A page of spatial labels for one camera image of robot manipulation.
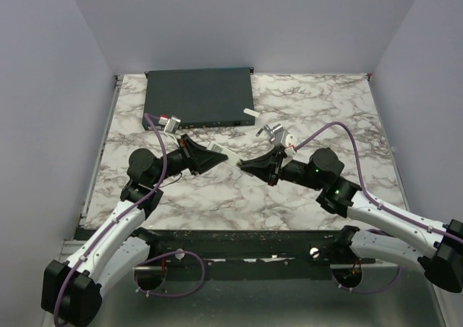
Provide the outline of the white remote control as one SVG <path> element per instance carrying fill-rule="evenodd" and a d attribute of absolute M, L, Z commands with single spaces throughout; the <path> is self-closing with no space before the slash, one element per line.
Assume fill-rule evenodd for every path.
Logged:
<path fill-rule="evenodd" d="M 225 161 L 225 164 L 228 164 L 232 167 L 238 167 L 238 163 L 242 160 L 242 157 L 240 155 L 217 142 L 210 142 L 207 146 L 207 149 L 216 153 L 226 155 L 228 159 Z"/>

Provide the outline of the white battery cover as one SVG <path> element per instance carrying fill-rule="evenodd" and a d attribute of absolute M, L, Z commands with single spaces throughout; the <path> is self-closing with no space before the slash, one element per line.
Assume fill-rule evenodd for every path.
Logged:
<path fill-rule="evenodd" d="M 255 118 L 258 118 L 260 116 L 260 112 L 259 111 L 255 111 L 255 110 L 252 110 L 252 109 L 248 109 L 248 108 L 245 108 L 243 109 L 243 112 L 247 115 L 250 115 L 250 116 L 253 116 Z"/>

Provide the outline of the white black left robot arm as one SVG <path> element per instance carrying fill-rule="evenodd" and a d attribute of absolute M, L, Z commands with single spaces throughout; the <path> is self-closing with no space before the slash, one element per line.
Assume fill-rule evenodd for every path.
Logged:
<path fill-rule="evenodd" d="M 103 291 L 141 262 L 155 264 L 160 247 L 150 240 L 130 236 L 156 209 L 165 178 L 185 169 L 203 174 L 225 162 L 227 155 L 195 143 L 188 135 L 178 148 L 158 158 L 139 148 L 129 156 L 128 183 L 110 216 L 90 239 L 65 261 L 52 260 L 44 271 L 41 307 L 56 326 L 88 326 L 97 315 Z"/>

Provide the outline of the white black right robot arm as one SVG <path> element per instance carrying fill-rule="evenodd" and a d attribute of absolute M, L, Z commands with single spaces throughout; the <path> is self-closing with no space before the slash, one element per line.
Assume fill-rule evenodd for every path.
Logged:
<path fill-rule="evenodd" d="M 314 152 L 306 163 L 286 163 L 282 149 L 237 165 L 270 186 L 279 180 L 319 191 L 316 201 L 325 211 L 369 224 L 385 234 L 353 231 L 333 245 L 335 259 L 375 258 L 422 272 L 432 284 L 448 292 L 462 292 L 462 223 L 423 218 L 372 196 L 345 179 L 344 164 L 330 148 Z"/>

